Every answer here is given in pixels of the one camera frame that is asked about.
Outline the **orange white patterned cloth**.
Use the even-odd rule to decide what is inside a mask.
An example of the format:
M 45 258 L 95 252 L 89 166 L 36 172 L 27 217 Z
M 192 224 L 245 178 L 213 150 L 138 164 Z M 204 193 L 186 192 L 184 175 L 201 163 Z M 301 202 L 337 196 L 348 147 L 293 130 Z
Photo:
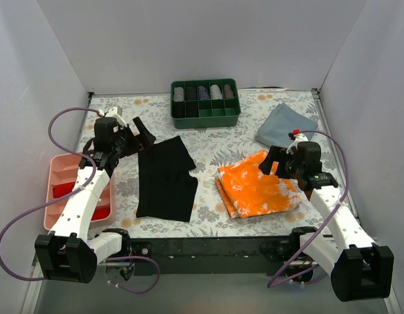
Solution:
M 275 175 L 276 164 L 268 175 L 259 170 L 266 156 L 267 151 L 259 150 L 244 160 L 218 168 L 216 185 L 231 218 L 286 212 L 301 204 L 291 181 Z

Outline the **light blue cloth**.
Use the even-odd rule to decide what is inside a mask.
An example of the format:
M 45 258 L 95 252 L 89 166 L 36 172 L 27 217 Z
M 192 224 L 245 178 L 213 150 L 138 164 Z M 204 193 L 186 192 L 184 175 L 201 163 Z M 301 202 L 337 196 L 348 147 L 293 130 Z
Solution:
M 255 140 L 268 147 L 288 148 L 292 143 L 288 134 L 296 129 L 317 130 L 318 123 L 295 112 L 287 104 L 280 103 L 260 126 Z

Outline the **black boxer underwear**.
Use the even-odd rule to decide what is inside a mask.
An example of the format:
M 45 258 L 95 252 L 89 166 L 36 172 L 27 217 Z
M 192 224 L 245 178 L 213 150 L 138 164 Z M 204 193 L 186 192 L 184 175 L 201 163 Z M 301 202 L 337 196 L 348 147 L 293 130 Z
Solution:
M 196 168 L 179 136 L 139 153 L 139 205 L 136 217 L 189 222 L 198 180 Z

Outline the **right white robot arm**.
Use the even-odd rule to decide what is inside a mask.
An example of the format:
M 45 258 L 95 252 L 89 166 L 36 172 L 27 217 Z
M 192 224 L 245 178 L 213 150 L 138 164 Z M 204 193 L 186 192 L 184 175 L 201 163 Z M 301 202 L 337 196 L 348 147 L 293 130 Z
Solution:
M 259 169 L 264 175 L 295 179 L 310 203 L 324 219 L 335 241 L 332 245 L 321 228 L 292 230 L 288 250 L 291 260 L 311 257 L 329 276 L 336 297 L 342 302 L 387 298 L 390 295 L 394 254 L 377 245 L 359 225 L 333 175 L 322 170 L 318 143 L 295 140 L 290 148 L 271 147 Z

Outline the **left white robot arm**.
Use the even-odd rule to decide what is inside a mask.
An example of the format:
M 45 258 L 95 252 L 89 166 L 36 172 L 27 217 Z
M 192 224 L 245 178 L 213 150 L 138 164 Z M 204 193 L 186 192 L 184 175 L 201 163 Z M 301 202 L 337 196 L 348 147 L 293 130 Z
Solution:
M 94 124 L 94 137 L 84 146 L 73 192 L 47 235 L 39 235 L 35 252 L 45 279 L 89 283 L 98 264 L 114 257 L 126 261 L 132 253 L 127 231 L 106 229 L 92 240 L 88 230 L 101 195 L 121 158 L 154 144 L 156 138 L 139 117 L 134 135 L 120 118 L 102 117 Z

